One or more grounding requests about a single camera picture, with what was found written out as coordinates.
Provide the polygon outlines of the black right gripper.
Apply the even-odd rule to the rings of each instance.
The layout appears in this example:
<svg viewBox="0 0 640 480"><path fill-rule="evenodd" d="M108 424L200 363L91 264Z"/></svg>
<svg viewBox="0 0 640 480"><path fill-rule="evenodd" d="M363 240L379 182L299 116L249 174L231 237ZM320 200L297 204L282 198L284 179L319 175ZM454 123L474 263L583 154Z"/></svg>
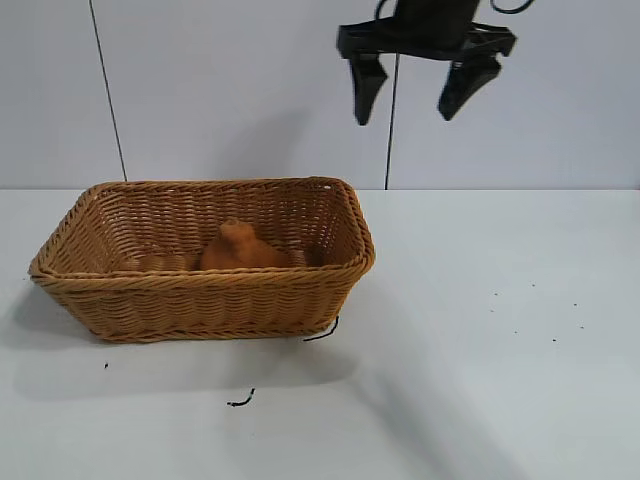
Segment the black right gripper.
<svg viewBox="0 0 640 480"><path fill-rule="evenodd" d="M338 28L336 48L351 69L354 116L367 125L377 95L388 76L380 54L402 54L431 60L466 55L511 54L517 37L506 27L474 21L476 0L396 1L391 15L376 4L373 19ZM501 72L494 56L454 61L439 98L438 111L450 121L465 103Z"/></svg>

